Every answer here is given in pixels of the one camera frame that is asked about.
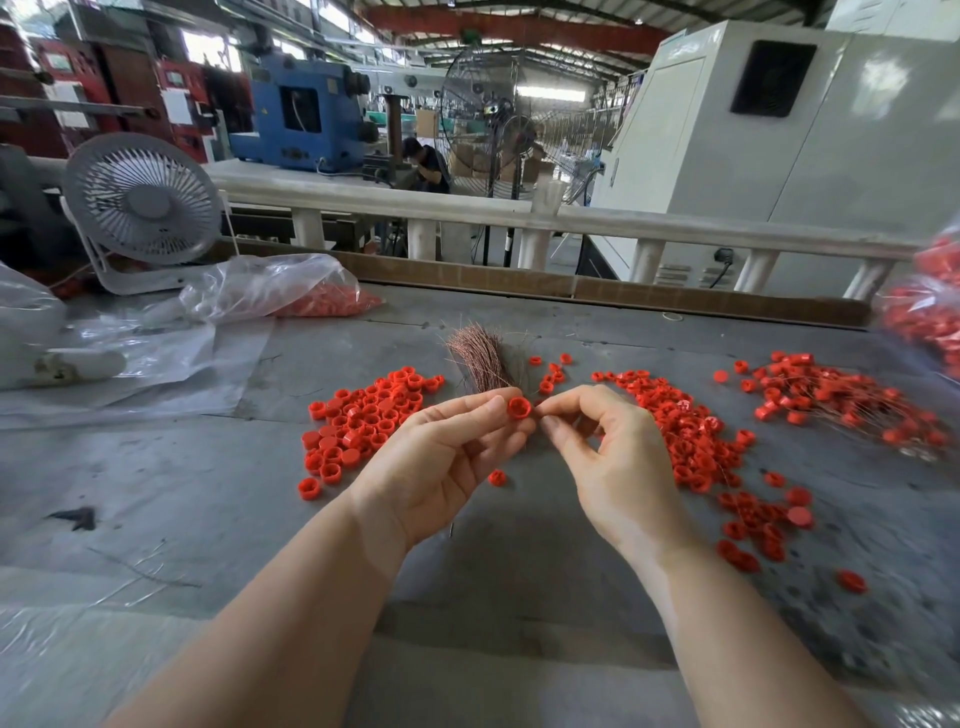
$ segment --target worker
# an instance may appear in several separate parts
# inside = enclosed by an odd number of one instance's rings
[[[541,403],[535,418],[512,420],[507,400],[519,395],[495,390],[410,417],[106,726],[339,725],[404,557],[523,448],[535,420],[573,473],[590,522],[657,606],[703,725],[869,725],[698,536],[650,413],[582,386]],[[596,451],[586,438],[598,426],[605,437]]]
[[[444,158],[429,144],[420,144],[415,136],[408,136],[403,140],[403,158],[417,165],[420,184],[415,189],[444,194],[450,191],[450,175]]]

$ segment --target white machine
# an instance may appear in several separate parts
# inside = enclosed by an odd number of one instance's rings
[[[960,207],[958,62],[953,43],[769,24],[674,36],[591,204],[927,238]],[[591,239],[628,279],[635,240]],[[656,282],[709,286],[714,252],[668,243]],[[763,293],[839,297],[859,262],[783,254]]]

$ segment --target plastic sheet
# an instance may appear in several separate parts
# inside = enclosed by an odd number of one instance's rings
[[[382,302],[331,255],[237,255],[180,292],[185,315],[210,324],[263,316],[352,316]]]
[[[960,382],[960,217],[913,264],[916,273],[879,293],[874,309],[915,363]]]
[[[18,342],[47,347],[65,319],[66,306],[49,288],[0,263],[0,328]]]

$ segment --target copper wire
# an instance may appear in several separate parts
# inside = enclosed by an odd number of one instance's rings
[[[478,324],[459,328],[446,340],[446,347],[466,367],[477,392],[516,385],[504,363],[502,344],[498,334]]]

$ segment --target fan stand pole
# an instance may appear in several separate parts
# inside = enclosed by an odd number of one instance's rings
[[[514,179],[510,186],[510,199],[520,199],[520,157],[514,157]],[[514,229],[507,228],[507,245],[503,251],[503,267],[509,268],[514,254]]]

